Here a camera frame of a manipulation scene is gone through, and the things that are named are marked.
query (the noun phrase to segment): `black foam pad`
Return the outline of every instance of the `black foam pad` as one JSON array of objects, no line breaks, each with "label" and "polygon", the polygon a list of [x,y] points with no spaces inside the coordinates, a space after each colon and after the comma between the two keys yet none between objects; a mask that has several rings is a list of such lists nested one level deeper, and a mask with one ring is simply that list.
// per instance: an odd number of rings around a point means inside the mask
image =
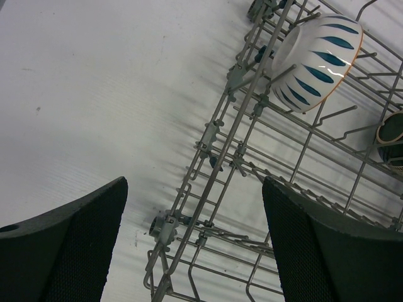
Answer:
[{"label": "black foam pad", "polygon": [[0,228],[0,301],[99,301],[127,200],[121,177]]},{"label": "black foam pad", "polygon": [[270,178],[263,200],[286,302],[402,301],[403,234],[337,213]]}]

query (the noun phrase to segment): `ceramic bowl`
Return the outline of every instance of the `ceramic bowl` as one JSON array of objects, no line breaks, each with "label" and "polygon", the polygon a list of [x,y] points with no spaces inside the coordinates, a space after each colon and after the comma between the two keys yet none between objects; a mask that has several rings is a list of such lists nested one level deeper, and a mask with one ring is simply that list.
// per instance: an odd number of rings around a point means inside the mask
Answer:
[{"label": "ceramic bowl", "polygon": [[284,39],[272,64],[272,79],[293,64],[297,68],[271,86],[295,112],[323,102],[348,73],[363,39],[363,28],[340,14],[324,14],[296,26]]},{"label": "ceramic bowl", "polygon": [[[403,141],[403,110],[389,115],[383,126],[378,127],[378,143],[394,143]],[[403,176],[403,160],[392,160],[403,157],[403,142],[398,145],[382,146],[378,148],[378,153],[383,162],[390,170]]]}]

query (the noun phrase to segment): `hole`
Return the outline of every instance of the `hole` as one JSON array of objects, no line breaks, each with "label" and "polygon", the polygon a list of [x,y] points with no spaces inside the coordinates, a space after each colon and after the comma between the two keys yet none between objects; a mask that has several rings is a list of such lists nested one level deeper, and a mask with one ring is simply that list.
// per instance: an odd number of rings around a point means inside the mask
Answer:
[{"label": "hole", "polygon": [[0,228],[0,233],[10,232],[10,231],[16,230],[17,228],[19,228],[18,225],[6,225],[6,226]]}]

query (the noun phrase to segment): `blue leaf pattern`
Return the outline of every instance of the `blue leaf pattern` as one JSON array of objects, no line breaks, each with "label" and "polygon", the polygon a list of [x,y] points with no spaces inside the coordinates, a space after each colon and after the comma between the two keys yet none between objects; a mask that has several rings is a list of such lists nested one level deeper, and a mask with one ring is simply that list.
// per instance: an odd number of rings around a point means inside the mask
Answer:
[{"label": "blue leaf pattern", "polygon": [[301,103],[304,103],[305,105],[310,106],[310,104],[308,103],[308,101],[301,96],[299,93],[295,92],[289,85],[287,85],[287,87],[289,88],[289,90],[291,91],[292,95],[299,100]]},{"label": "blue leaf pattern", "polygon": [[322,59],[324,59],[326,62],[335,65],[335,66],[346,66],[346,63],[344,63],[342,60],[337,58],[335,55],[332,55],[330,53],[325,53],[325,52],[314,52],[318,56],[320,56]]},{"label": "blue leaf pattern", "polygon": [[320,39],[329,41],[337,46],[343,47],[343,48],[347,48],[347,49],[354,49],[354,47],[348,43],[346,40],[342,39],[342,38],[338,38],[336,36],[322,36],[320,37]]},{"label": "blue leaf pattern", "polygon": [[341,24],[335,24],[335,23],[329,23],[329,24],[323,24],[321,26],[328,26],[328,27],[333,27],[333,28],[339,28],[340,30],[345,30],[349,33],[355,33],[355,34],[359,34],[358,31],[348,27],[348,26],[344,26]]},{"label": "blue leaf pattern", "polygon": [[291,101],[291,100],[285,95],[285,93],[281,90],[281,88],[280,88],[280,91],[281,91],[281,94],[283,95],[284,99],[285,99],[287,102],[289,102],[292,106],[294,106],[294,107],[298,108],[299,110],[301,110],[301,108],[299,108],[293,101]]},{"label": "blue leaf pattern", "polygon": [[329,77],[327,74],[324,74],[323,72],[314,69],[312,67],[306,66],[304,65],[304,67],[314,76],[316,77],[318,80],[321,80],[322,82],[325,83],[334,83],[334,80]]},{"label": "blue leaf pattern", "polygon": [[298,84],[301,85],[302,88],[304,88],[306,91],[308,91],[309,93],[315,95],[315,96],[321,96],[321,94],[319,93],[318,90],[316,90],[315,88],[309,86],[308,84],[302,82],[300,79],[298,79],[297,77],[294,76],[294,78],[297,80]]}]

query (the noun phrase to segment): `dishwasher rack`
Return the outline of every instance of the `dishwasher rack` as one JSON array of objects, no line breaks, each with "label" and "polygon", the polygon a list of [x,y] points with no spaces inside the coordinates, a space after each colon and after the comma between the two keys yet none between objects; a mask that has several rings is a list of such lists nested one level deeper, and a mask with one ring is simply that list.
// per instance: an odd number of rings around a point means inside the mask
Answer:
[{"label": "dishwasher rack", "polygon": [[[333,112],[331,114],[322,116],[322,110],[326,101],[322,102],[317,110],[313,123],[307,123],[303,119],[299,118],[298,115],[292,113],[292,111],[285,110],[280,106],[269,101],[268,94],[270,93],[270,85],[278,80],[281,76],[284,76],[287,72],[292,70],[293,67],[286,70],[283,74],[279,75],[275,79],[271,79],[266,72],[266,64],[269,59],[272,59],[272,49],[275,46],[277,40],[282,41],[283,37],[292,29],[295,25],[301,24],[305,21],[311,20],[320,16],[322,9],[327,9],[327,11],[332,11],[335,13],[340,13],[330,4],[325,2],[325,0],[303,0],[301,3],[293,0],[280,1],[279,4],[275,0],[255,0],[248,12],[248,16],[254,20],[252,29],[246,34],[245,46],[242,51],[236,56],[236,63],[230,69],[227,74],[227,85],[222,93],[218,105],[211,117],[209,123],[206,124],[205,131],[199,142],[196,143],[195,149],[196,153],[191,161],[188,171],[183,179],[181,187],[178,189],[178,194],[172,208],[166,210],[164,216],[158,216],[152,222],[150,228],[150,235],[156,239],[156,245],[154,250],[150,250],[148,253],[148,263],[145,268],[146,275],[144,277],[144,286],[150,289],[152,302],[160,302],[163,300],[165,295],[170,295],[185,301],[204,301],[200,299],[197,286],[192,276],[192,269],[197,267],[198,269],[206,270],[212,274],[218,274],[224,276],[231,280],[235,280],[246,285],[246,295],[251,301],[255,301],[253,295],[250,292],[250,288],[253,286],[259,287],[260,289],[265,289],[273,294],[282,295],[282,292],[277,289],[270,288],[268,286],[262,286],[253,282],[255,273],[257,271],[264,271],[270,274],[278,274],[275,270],[269,269],[261,265],[261,259],[263,257],[270,257],[274,259],[273,249],[270,247],[270,234],[268,233],[265,240],[254,241],[250,240],[245,234],[238,234],[228,232],[227,230],[218,228],[214,225],[213,221],[219,209],[219,206],[224,198],[226,190],[230,184],[230,181],[235,173],[241,173],[242,176],[246,177],[248,174],[252,177],[256,177],[256,180],[263,182],[265,177],[271,177],[278,182],[292,188],[295,192],[305,196],[312,200],[312,202],[319,203],[323,206],[330,207],[334,211],[340,213],[340,215],[348,215],[357,220],[369,223],[371,225],[380,228],[389,228],[394,231],[399,231],[402,226],[403,221],[403,208],[400,213],[396,215],[390,215],[382,211],[382,209],[377,208],[374,205],[370,205],[367,201],[358,198],[356,196],[356,189],[360,181],[365,180],[370,184],[378,187],[381,190],[385,190],[388,194],[392,194],[396,199],[401,199],[402,193],[398,191],[395,187],[388,186],[388,184],[382,183],[376,177],[372,177],[364,173],[365,167],[371,167],[375,171],[390,177],[395,181],[403,181],[401,176],[394,174],[388,169],[387,165],[383,162],[378,162],[371,158],[371,152],[378,147],[376,140],[373,139],[366,148],[362,150],[357,150],[356,148],[344,143],[348,135],[352,133],[359,133],[361,131],[373,130],[382,124],[385,115],[389,112],[394,112],[401,110],[403,104],[398,102],[398,99],[403,99],[403,94],[400,94],[403,89],[399,88],[399,80],[402,78],[403,71],[403,58],[393,51],[390,47],[382,43],[378,38],[373,36],[371,33],[365,31],[365,40],[370,40],[372,43],[376,43],[378,47],[383,49],[385,52],[389,53],[394,59],[400,62],[398,70],[389,66],[383,60],[378,59],[376,52],[371,52],[365,48],[361,48],[359,56],[353,65],[355,72],[362,74],[361,76],[353,75],[350,72],[343,81],[343,85],[347,85],[351,89],[360,93],[363,98],[373,101],[375,104],[379,105],[382,109],[382,113],[378,117],[378,123],[374,125],[368,125],[364,127],[355,128],[344,132],[341,137],[333,137],[330,134],[322,131],[320,127],[328,119],[335,118],[339,115],[343,115],[349,111],[357,109],[357,106],[341,109],[339,111]],[[359,11],[356,20],[358,21],[361,14],[364,12],[365,8],[376,2],[376,0],[371,0],[367,2]],[[298,8],[298,11],[294,13],[294,18],[291,17],[291,8]],[[263,33],[270,36],[270,40],[266,46],[258,45],[261,40]],[[387,72],[370,72],[363,68],[361,62],[363,60],[371,60],[372,65],[380,66],[387,70]],[[385,77],[393,76],[393,84],[390,85],[384,81]],[[265,78],[268,83],[266,89],[262,93],[257,93],[256,87],[258,81],[261,78]],[[382,90],[374,88],[375,86],[382,87]],[[235,101],[235,92],[242,92],[244,94],[243,101],[240,106],[233,106],[236,117],[232,119],[232,126],[230,130],[225,133],[221,128],[224,125],[224,116],[231,109],[230,105]],[[247,112],[247,107],[250,100],[256,101],[252,112]],[[292,122],[297,127],[308,132],[305,140],[299,140],[294,136],[284,132],[279,129],[274,124],[264,121],[261,119],[261,114],[263,111],[272,111],[290,122]],[[239,124],[243,117],[248,117],[250,120],[249,128],[244,136],[243,140],[235,139],[235,134],[238,130]],[[297,143],[302,146],[302,150],[299,154],[297,163],[292,167],[288,164],[278,160],[248,144],[251,137],[251,133],[257,124],[264,125],[268,127],[271,131],[275,131],[280,135],[283,135],[287,139]],[[218,138],[224,140],[222,147],[218,147],[215,143]],[[360,168],[355,169],[354,167],[345,164],[331,154],[321,151],[319,148],[310,145],[312,138],[318,138],[323,143],[329,144],[341,153],[346,154],[356,160],[361,162]],[[389,145],[399,144],[400,142],[390,143]],[[234,152],[230,153],[230,147],[234,148]],[[355,181],[353,187],[349,193],[340,191],[339,189],[329,185],[328,183],[322,181],[320,177],[314,177],[304,173],[300,170],[300,165],[306,154],[306,151],[310,150],[315,154],[329,160],[332,164],[342,167],[349,172],[354,173]],[[274,165],[281,167],[282,169],[288,169],[291,173],[289,179],[283,176],[278,176],[273,171],[268,169],[262,169],[254,164],[254,162],[245,160],[245,155],[253,153],[255,156],[259,156],[264,160],[271,162]],[[217,175],[222,170],[223,164],[229,164],[230,171],[227,179],[221,181],[217,178]],[[211,166],[213,169],[211,174],[208,175],[202,172],[203,166]],[[306,188],[295,182],[296,176],[302,177],[307,181],[311,182],[315,188],[325,189],[324,191],[332,191],[335,198],[327,198],[322,194],[315,193],[314,190]],[[192,192],[191,183],[195,181],[198,177],[204,177],[207,179],[207,184],[204,187],[204,191],[201,195],[197,195]],[[208,199],[209,193],[212,190],[213,185],[220,184],[222,186],[221,194],[216,201],[211,201]],[[189,197],[198,199],[198,204],[191,216],[185,216],[183,214],[183,209]],[[214,207],[210,219],[201,221],[199,220],[200,213],[205,204],[210,204]],[[369,213],[375,213],[381,215],[385,218],[385,222],[378,222],[371,218],[371,215],[362,215],[354,209],[356,205],[361,208],[365,208]],[[175,240],[177,235],[177,227],[180,225],[186,228],[186,231],[182,238],[177,238],[180,241],[177,251],[174,256],[168,255],[169,245]],[[193,234],[198,235],[198,240],[195,242],[190,241],[190,237]],[[248,252],[256,254],[255,263],[246,261],[241,258],[237,258],[225,252],[221,252],[217,249],[212,249],[206,247],[206,241],[208,238],[214,237],[226,243],[236,245],[242,249],[246,249]],[[187,245],[194,246],[195,253],[191,261],[186,261],[182,258],[184,249]],[[226,257],[234,261],[242,262],[248,266],[252,267],[251,274],[248,280],[239,279],[238,277],[232,276],[229,273],[224,273],[218,270],[214,270],[203,265],[197,264],[197,258],[201,250],[206,250],[215,255]],[[156,266],[158,259],[161,259],[161,265],[163,268],[162,277],[158,284],[154,280],[153,269]],[[175,270],[179,263],[188,265],[188,279],[191,285],[193,296],[185,295],[182,293],[177,293],[173,289],[173,284],[171,282],[171,276],[175,273]]]}]

